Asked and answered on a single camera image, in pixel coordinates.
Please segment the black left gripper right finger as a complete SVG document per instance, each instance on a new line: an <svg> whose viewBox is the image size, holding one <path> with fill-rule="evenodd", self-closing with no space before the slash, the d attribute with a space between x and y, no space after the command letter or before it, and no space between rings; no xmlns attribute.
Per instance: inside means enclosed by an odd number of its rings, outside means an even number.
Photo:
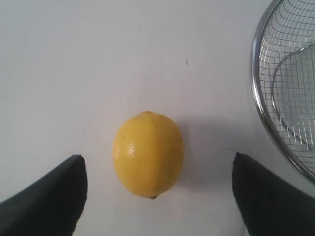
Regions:
<svg viewBox="0 0 315 236"><path fill-rule="evenodd" d="M239 152L233 161L232 191L249 235L315 234L315 199Z"/></svg>

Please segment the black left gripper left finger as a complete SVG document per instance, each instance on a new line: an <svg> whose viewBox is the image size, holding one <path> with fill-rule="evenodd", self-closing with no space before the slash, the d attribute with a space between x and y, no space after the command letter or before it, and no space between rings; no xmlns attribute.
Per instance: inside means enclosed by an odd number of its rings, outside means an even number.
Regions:
<svg viewBox="0 0 315 236"><path fill-rule="evenodd" d="M0 204L2 236L71 236L88 191L83 156L73 155Z"/></svg>

